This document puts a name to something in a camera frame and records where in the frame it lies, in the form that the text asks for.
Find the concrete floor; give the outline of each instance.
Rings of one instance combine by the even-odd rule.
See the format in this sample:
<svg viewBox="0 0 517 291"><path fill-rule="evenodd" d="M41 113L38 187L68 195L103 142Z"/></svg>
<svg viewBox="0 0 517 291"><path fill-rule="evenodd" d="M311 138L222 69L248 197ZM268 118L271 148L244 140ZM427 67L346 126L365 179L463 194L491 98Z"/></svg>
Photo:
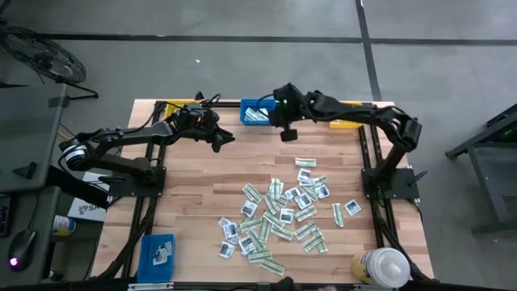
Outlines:
<svg viewBox="0 0 517 291"><path fill-rule="evenodd" d="M363 0L371 37L516 39L511 0ZM4 15L38 32L206 36L356 36L353 0L18 0ZM63 123L75 132L126 125L137 98L186 98L197 91L223 98L265 95L293 82L339 99L371 100L361 44L61 41L87 69L84 86L99 100L74 102ZM515 289L513 235L474 238L492 221L467 157L443 152L515 103L517 47L373 45L383 100L423 124L409 156L417 171L427 244L437 279ZM0 57L0 80L38 85L29 69ZM55 268L81 279L92 239L57 252Z"/></svg>

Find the fan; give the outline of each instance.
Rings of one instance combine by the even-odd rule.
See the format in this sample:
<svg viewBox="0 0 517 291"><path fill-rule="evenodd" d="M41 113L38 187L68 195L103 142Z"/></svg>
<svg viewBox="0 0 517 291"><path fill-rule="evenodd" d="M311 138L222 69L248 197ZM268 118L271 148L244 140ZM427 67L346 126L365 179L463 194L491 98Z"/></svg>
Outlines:
<svg viewBox="0 0 517 291"><path fill-rule="evenodd" d="M6 53L38 74L70 85L86 79L84 65L59 44L38 40L35 32L23 27L6 27L2 34L0 44Z"/></svg>

